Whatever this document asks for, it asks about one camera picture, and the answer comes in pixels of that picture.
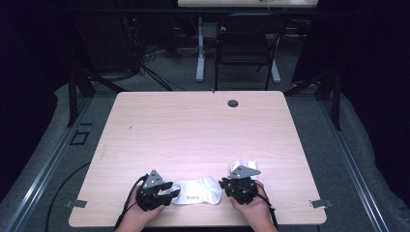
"white cloth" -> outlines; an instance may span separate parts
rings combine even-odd
[[[200,204],[207,202],[216,205],[222,198],[222,188],[211,177],[191,181],[177,181],[172,190],[180,189],[177,197],[171,203],[177,205]]]
[[[233,171],[233,170],[235,170],[235,168],[237,168],[238,166],[245,166],[245,167],[249,167],[249,168],[252,168],[252,169],[255,169],[255,170],[257,170],[256,169],[256,161],[249,161],[249,160],[246,160],[246,159],[239,159],[239,160],[236,160],[236,161],[233,161],[232,163],[231,163],[231,172]],[[250,177],[252,180],[257,180],[257,176],[255,175],[255,176],[251,176]]]

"desk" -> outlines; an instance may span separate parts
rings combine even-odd
[[[235,100],[237,107],[228,106]],[[133,183],[156,169],[168,182],[226,177],[255,160],[279,224],[321,224],[323,209],[281,92],[139,92],[118,95],[70,225],[113,226]],[[247,225],[225,194],[218,205],[170,205],[149,226]]]
[[[318,0],[178,0],[178,7],[186,8],[315,8]],[[205,70],[205,56],[203,49],[202,17],[198,20],[198,65],[196,81],[203,81]],[[274,60],[272,66],[274,83],[280,83],[278,66]]]

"human hand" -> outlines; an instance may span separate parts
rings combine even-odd
[[[255,183],[258,194],[269,200],[263,190],[263,184],[259,181],[255,181]],[[232,207],[244,216],[248,225],[255,232],[278,232],[272,224],[268,203],[259,196],[256,196],[250,203],[244,205],[241,205],[232,196],[229,197],[229,200],[232,203]]]
[[[123,220],[116,232],[140,232],[151,219],[158,216],[164,209],[164,205],[160,205],[152,211],[143,211],[136,203],[135,197],[139,186],[135,187],[130,198],[128,207],[124,214]]]

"desk leg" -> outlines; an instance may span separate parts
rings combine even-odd
[[[204,35],[202,31],[202,17],[198,19],[198,66],[196,67],[196,81],[204,81],[204,69],[205,69],[205,51],[204,51]]]
[[[274,60],[274,65],[272,66],[272,79],[275,84],[280,84],[280,76],[278,71],[277,62]]]

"grommet hole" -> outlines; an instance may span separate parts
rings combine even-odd
[[[236,106],[239,105],[239,103],[238,103],[238,101],[236,101],[236,100],[229,100],[229,101],[228,101],[228,105],[229,105],[230,107],[236,107]]]

